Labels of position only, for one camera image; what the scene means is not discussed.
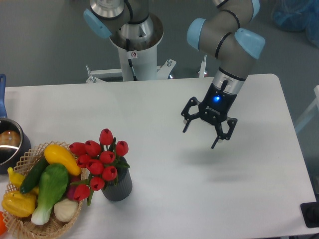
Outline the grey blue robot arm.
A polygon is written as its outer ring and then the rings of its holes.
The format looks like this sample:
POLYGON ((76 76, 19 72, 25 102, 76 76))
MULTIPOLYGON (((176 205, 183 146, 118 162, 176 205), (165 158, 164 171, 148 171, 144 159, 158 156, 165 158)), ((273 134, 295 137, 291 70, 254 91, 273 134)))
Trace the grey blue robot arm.
MULTIPOLYGON (((265 45, 265 39, 245 27, 260 9, 257 0, 216 0, 218 14, 197 18, 187 30, 187 42, 221 62, 202 101, 190 98, 181 112, 185 125, 201 119, 215 127, 216 142, 229 140, 237 119, 228 116, 240 89, 265 45)), ((146 0, 92 0, 83 13, 91 30, 117 47, 124 81, 155 80, 157 46, 163 25, 146 0)))

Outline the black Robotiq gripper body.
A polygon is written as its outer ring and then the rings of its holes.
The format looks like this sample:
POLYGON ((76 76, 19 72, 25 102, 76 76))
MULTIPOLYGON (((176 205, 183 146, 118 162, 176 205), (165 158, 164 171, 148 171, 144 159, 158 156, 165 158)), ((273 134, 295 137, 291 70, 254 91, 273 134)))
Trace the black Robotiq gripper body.
POLYGON ((226 121, 236 97, 237 95, 222 92, 211 84, 203 101, 198 105, 200 118, 211 125, 226 121))

